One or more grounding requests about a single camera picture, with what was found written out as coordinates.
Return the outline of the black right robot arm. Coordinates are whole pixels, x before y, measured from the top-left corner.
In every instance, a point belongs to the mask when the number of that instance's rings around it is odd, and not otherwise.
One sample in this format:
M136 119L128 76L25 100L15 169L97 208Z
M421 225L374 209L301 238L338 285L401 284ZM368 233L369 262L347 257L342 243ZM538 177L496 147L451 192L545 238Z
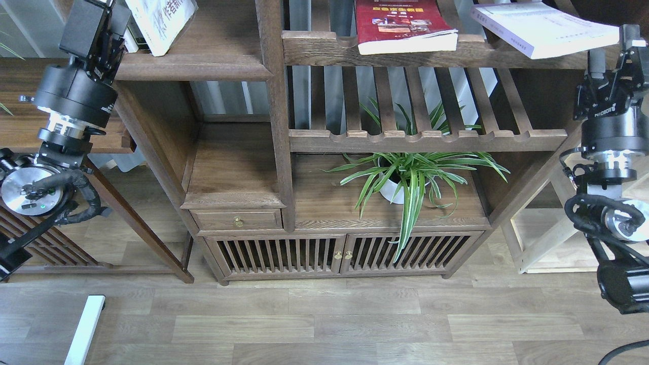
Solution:
M647 44L637 24L620 28L617 66L606 69L605 53L592 49L584 81L575 93L574 118L581 146L559 161L576 194L566 217L586 236L599 266L602 297L622 314L647 312L647 257L631 248L647 241L647 203L623 197L623 184L637 178L631 162L647 156Z

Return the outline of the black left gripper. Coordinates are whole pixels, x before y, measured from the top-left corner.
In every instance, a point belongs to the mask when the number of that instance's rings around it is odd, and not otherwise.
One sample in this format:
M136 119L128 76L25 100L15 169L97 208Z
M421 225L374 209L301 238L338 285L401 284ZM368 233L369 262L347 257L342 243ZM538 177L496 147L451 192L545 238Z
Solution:
M105 128L130 18L130 9L117 3L74 1L59 43L71 55L68 65L47 65L35 97L21 95L20 101Z

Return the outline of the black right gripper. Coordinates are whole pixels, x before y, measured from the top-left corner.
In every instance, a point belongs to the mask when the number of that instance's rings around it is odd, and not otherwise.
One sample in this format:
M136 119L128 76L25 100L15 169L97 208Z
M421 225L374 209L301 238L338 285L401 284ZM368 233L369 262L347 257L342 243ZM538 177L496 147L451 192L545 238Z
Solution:
M584 81L578 85L574 119L582 120L582 157L606 152L647 155L647 48L638 24L623 25L623 51L617 67L606 70L605 51L591 49Z

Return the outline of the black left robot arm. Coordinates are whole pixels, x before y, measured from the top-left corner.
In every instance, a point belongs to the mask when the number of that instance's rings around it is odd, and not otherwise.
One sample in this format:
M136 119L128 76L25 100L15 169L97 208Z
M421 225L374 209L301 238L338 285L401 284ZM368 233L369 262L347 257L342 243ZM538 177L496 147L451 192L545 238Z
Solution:
M53 226L107 215L83 163L93 135L105 135L118 97L112 88L125 54L131 10L114 1L75 1L59 47L67 65L47 65L34 97L24 96L50 115L39 152L15 162L2 149L2 200L10 210L46 219L22 236L2 234L2 279L31 258L26 246Z

